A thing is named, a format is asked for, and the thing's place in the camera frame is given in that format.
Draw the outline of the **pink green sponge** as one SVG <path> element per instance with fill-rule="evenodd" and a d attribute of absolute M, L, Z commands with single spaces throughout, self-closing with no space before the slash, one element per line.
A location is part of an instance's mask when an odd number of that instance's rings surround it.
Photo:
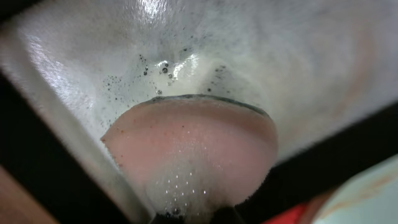
<path fill-rule="evenodd" d="M 209 95 L 140 103 L 101 140 L 157 213 L 197 219 L 252 196 L 278 148 L 266 112 Z"/>

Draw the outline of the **light blue plate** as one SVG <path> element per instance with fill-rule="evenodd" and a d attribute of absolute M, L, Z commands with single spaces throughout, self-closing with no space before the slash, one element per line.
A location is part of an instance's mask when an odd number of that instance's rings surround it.
<path fill-rule="evenodd" d="M 350 178 L 322 205 L 315 224 L 397 224 L 397 156 Z"/>

